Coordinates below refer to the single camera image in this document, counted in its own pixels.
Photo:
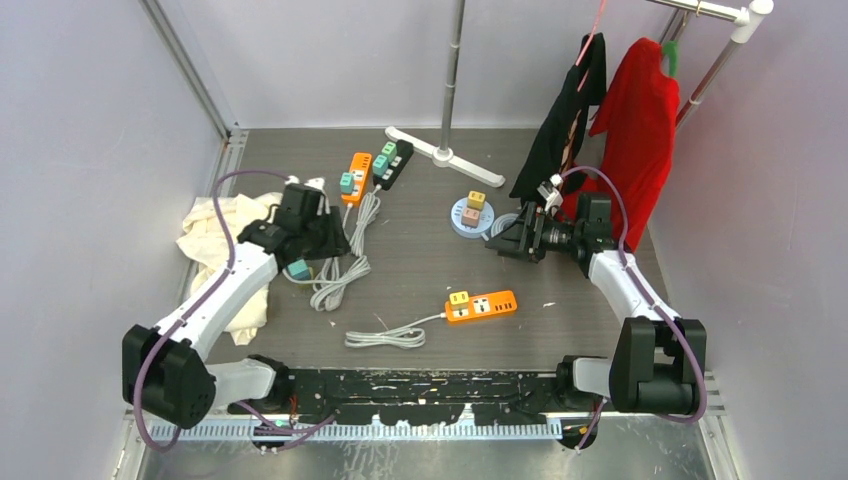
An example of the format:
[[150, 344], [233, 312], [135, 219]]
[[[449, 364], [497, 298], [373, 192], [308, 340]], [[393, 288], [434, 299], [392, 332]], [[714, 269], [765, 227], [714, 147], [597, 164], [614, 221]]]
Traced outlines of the teal plug adapter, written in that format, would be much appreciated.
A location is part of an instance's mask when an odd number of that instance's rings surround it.
[[312, 279], [311, 267], [303, 259], [287, 265], [286, 273], [293, 281], [309, 281]]

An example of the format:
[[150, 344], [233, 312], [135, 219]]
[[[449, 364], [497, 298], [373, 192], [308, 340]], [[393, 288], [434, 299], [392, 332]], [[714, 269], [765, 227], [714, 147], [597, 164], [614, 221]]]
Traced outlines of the yellow adapter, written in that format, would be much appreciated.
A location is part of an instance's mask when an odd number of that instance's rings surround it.
[[466, 316], [469, 313], [469, 305], [470, 300], [467, 291], [457, 291], [449, 295], [448, 310], [453, 317]]
[[466, 197], [466, 207], [476, 211], [482, 211], [486, 203], [486, 194], [479, 191], [470, 191]]

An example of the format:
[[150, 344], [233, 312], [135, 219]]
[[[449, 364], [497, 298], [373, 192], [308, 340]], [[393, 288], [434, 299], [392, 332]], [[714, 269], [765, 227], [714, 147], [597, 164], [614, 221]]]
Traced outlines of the white power strip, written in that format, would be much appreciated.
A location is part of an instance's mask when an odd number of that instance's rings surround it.
[[285, 198], [288, 195], [289, 191], [294, 190], [294, 185], [300, 185], [301, 187], [304, 187], [304, 188], [312, 188], [314, 190], [320, 191], [321, 197], [320, 197], [320, 200], [318, 201], [318, 204], [317, 204], [317, 207], [316, 207], [316, 213], [318, 215], [323, 215], [327, 211], [327, 209], [329, 208], [329, 205], [328, 205], [328, 199], [327, 199], [327, 192], [326, 192], [326, 189], [325, 189], [326, 180], [325, 180], [324, 177], [313, 177], [313, 178], [309, 178], [309, 179], [301, 181], [296, 176], [290, 176], [289, 179], [285, 183], [285, 188], [283, 190], [282, 198]]

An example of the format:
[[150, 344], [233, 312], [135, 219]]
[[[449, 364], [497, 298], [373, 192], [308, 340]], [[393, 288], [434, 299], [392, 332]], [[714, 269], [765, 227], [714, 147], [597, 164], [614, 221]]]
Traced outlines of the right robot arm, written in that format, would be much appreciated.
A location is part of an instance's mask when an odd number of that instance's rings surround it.
[[676, 313], [650, 286], [634, 255], [613, 235], [612, 206], [605, 194], [582, 193], [575, 219], [557, 221], [529, 202], [485, 245], [532, 263], [549, 252], [569, 255], [620, 321], [611, 357], [563, 359], [554, 386], [562, 407], [577, 411], [597, 396], [619, 412], [694, 422], [707, 406], [706, 329]]

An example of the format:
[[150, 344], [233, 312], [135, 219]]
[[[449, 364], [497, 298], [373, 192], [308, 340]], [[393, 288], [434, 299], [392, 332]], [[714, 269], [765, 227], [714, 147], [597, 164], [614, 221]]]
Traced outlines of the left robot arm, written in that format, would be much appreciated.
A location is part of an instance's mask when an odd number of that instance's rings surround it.
[[122, 339], [122, 395], [139, 425], [152, 414], [184, 431], [221, 407], [256, 415], [291, 403], [284, 363], [262, 355], [217, 365], [207, 359], [236, 314], [287, 266], [350, 252], [340, 210], [321, 189], [293, 183], [271, 218], [224, 235], [224, 265], [171, 314], [152, 327], [132, 326]]

